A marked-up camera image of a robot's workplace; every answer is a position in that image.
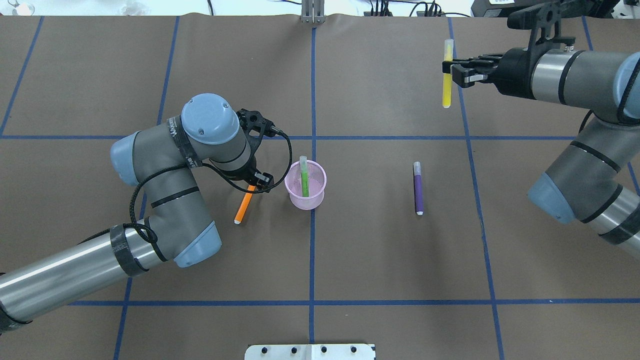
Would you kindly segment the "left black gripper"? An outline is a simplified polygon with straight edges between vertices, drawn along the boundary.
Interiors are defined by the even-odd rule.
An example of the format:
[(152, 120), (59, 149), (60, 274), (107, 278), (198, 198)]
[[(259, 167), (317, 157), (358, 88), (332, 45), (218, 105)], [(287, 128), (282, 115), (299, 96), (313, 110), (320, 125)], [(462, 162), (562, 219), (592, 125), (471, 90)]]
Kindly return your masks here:
[(250, 157), (247, 163), (236, 170), (221, 170), (222, 174), (233, 182), (246, 182), (249, 194), (269, 194), (275, 184), (274, 176), (267, 172), (260, 172), (255, 157)]

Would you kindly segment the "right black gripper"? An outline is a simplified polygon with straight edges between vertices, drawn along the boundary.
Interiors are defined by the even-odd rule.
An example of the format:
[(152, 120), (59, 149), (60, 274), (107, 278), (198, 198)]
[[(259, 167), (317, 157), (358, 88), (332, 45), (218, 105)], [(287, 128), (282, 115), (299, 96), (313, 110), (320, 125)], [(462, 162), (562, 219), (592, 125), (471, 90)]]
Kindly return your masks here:
[[(505, 53), (444, 60), (442, 73), (451, 73), (453, 83), (462, 89), (471, 88), (476, 83), (493, 84), (502, 95), (533, 98), (531, 77), (536, 63), (535, 51), (516, 47)], [(451, 70), (453, 65), (471, 70)]]

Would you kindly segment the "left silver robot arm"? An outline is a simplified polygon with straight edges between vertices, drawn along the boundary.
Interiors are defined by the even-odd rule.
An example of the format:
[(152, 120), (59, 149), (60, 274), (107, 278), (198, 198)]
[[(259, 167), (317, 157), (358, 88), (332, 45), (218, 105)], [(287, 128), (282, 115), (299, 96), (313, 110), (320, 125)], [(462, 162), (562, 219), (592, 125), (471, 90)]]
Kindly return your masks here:
[(258, 111), (233, 110), (213, 93), (193, 96), (177, 116), (126, 136), (110, 148), (121, 180), (134, 187), (129, 220), (79, 244), (1, 276), (1, 332), (174, 261), (199, 264), (220, 250), (217, 226), (193, 170), (213, 170), (267, 193), (281, 182), (258, 170), (264, 137), (288, 135)]

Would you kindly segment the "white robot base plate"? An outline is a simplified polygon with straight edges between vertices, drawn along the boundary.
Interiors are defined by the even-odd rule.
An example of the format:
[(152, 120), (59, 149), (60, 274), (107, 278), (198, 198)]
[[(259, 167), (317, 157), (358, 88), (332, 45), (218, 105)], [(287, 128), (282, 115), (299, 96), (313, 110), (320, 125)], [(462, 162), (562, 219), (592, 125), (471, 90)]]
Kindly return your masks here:
[(375, 360), (374, 344), (254, 344), (244, 354), (245, 360)]

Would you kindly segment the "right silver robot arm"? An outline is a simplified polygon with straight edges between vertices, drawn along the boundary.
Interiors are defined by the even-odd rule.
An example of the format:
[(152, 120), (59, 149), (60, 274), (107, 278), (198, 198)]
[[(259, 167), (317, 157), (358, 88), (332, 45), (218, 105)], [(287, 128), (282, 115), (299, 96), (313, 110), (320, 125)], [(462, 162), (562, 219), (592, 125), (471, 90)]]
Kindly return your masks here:
[(639, 55), (544, 47), (445, 59), (455, 84), (493, 84), (506, 96), (587, 115), (576, 137), (527, 196), (556, 221), (587, 224), (605, 242), (639, 255), (639, 196), (615, 177), (639, 152)]

